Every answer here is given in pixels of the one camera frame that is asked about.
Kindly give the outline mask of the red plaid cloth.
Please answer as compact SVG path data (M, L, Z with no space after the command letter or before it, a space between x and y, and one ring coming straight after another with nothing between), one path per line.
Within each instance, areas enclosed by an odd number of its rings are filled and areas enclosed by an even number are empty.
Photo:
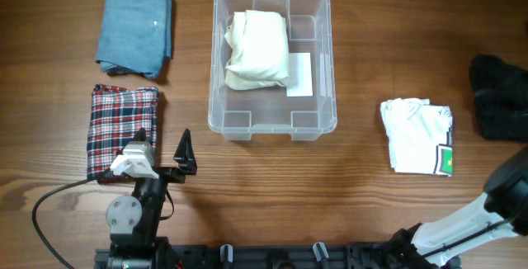
M92 110L87 133L87 179L122 182L106 170L134 135L145 129L147 141L157 148L159 90L155 87L124 87L97 84L92 91Z

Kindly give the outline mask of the cream cloth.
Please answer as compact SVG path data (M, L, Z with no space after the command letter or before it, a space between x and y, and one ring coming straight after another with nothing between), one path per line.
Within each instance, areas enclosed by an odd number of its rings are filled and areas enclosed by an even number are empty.
M232 49L225 84L244 91L287 87L289 45L285 18L277 12L235 12L224 38Z

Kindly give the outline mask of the white printed shirt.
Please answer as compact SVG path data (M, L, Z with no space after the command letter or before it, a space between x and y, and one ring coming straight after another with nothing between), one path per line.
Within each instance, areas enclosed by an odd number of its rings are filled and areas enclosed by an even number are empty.
M380 104L395 172L453 175L453 116L428 99L396 98Z

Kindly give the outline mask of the black cloth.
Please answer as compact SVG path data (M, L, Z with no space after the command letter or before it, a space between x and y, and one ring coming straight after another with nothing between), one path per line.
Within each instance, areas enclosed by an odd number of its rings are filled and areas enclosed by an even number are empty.
M475 116L489 140L527 141L527 71L494 55L479 54L469 66Z

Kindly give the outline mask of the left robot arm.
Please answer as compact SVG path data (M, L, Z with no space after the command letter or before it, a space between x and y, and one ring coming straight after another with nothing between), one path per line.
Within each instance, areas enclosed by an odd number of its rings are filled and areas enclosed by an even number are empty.
M154 164L154 153L141 128L116 155L110 171L125 174L135 181L129 196L114 199L106 210L110 227L109 250L97 250L95 268L139 269L182 268L183 262L172 249L168 238L157 236L163 204L172 198L167 186L183 184L188 175L196 175L197 164L191 145L191 132L184 130L173 159L175 167Z

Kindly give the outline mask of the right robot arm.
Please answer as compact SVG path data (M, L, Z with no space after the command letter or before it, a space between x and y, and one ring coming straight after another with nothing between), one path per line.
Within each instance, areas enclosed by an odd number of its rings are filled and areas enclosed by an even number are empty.
M526 235L527 149L522 149L490 175L477 199L443 219L399 230L384 252L401 267L441 268L477 246Z

